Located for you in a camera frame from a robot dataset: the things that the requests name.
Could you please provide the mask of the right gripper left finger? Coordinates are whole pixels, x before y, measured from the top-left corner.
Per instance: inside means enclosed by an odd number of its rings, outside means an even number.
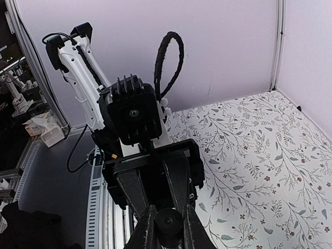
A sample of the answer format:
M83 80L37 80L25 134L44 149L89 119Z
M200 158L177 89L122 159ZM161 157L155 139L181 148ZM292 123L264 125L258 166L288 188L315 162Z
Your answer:
M157 249L160 244L155 231L156 207L150 205L147 207L139 218L128 243L124 249Z

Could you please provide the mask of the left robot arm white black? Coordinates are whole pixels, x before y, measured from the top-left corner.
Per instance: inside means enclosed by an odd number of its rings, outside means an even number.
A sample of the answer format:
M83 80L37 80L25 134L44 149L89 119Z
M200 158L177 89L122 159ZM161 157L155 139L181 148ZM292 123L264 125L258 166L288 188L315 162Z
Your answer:
M85 112L104 157L102 174L113 201L138 216L150 205L178 212L195 206L204 182L198 145L192 139L171 142L165 127L171 115L165 96L184 62L182 38L170 31L162 39L152 84L136 75L111 84L93 55L91 38L86 22L70 34L48 34L42 42Z

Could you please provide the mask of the black sleeved forearm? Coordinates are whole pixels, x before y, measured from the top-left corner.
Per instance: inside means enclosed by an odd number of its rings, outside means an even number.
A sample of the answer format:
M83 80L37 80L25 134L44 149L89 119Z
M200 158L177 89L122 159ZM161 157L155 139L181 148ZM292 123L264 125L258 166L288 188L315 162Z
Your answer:
M82 248L78 243L64 243L58 214L23 211L16 201L6 205L1 216L7 222L1 233L1 248Z

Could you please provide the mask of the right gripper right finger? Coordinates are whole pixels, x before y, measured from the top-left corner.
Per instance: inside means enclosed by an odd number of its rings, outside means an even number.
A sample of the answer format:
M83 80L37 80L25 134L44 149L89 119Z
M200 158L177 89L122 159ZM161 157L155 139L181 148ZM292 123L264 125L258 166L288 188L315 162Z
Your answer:
M214 249L216 246L210 240L205 231L195 209L190 205L186 205L183 209L184 218L184 236L183 248L197 249Z

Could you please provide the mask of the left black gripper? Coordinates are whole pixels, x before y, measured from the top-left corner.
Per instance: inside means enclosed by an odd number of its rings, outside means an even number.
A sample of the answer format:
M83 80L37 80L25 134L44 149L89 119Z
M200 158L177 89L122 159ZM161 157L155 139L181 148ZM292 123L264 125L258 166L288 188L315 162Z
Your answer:
M136 217L147 207L183 210L195 206L196 187L203 187L204 166L193 139L172 143L124 158L107 161L102 170L107 190L122 209Z

